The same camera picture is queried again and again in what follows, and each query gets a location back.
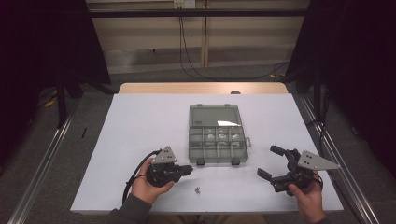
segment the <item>hand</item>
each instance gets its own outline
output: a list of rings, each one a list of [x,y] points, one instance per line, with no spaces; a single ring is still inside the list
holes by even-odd
[[[290,184],[290,192],[297,198],[300,215],[307,223],[317,223],[325,218],[322,207],[321,186],[317,181],[312,181],[306,189],[300,190]]]
[[[149,164],[152,160],[153,158],[148,158],[143,163],[139,173],[136,175],[137,179],[134,181],[131,187],[131,193],[135,197],[149,204],[154,204],[158,196],[165,192],[168,192],[169,189],[171,189],[172,186],[175,184],[175,182],[171,181],[161,188],[150,185],[150,183],[146,179],[146,172],[148,171]]]

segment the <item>white tabletop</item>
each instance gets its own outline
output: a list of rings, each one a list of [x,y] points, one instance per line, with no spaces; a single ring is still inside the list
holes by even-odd
[[[238,167],[206,164],[182,176],[160,196],[152,213],[274,213],[297,211],[296,200],[257,176],[262,168],[285,175],[287,159],[270,151],[271,145],[318,154],[291,94],[118,94],[81,182],[71,211],[105,214],[120,208],[125,182],[151,151],[170,146],[177,164],[189,164],[190,105],[238,105],[246,137],[251,140],[248,160]],[[343,210],[326,172],[323,208]]]

